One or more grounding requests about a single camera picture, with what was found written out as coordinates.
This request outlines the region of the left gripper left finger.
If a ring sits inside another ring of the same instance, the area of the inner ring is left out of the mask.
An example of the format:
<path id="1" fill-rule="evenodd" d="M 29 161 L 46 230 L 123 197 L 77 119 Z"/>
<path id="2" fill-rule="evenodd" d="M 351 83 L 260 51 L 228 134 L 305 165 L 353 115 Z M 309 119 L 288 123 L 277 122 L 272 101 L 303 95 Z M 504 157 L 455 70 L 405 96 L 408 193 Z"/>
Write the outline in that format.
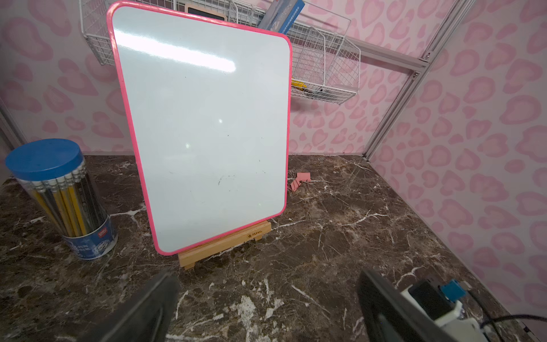
<path id="1" fill-rule="evenodd" d="M 178 293 L 178 280 L 161 272 L 79 340 L 164 341 Z"/>

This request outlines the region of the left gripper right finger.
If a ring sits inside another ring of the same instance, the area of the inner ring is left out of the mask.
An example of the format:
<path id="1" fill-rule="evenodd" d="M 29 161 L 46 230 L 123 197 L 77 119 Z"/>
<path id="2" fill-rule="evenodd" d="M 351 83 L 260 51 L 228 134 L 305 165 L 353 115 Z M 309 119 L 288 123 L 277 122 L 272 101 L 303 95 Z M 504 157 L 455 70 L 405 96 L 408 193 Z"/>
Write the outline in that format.
<path id="1" fill-rule="evenodd" d="M 379 273 L 360 272 L 357 295 L 370 341 L 453 341 Z"/>

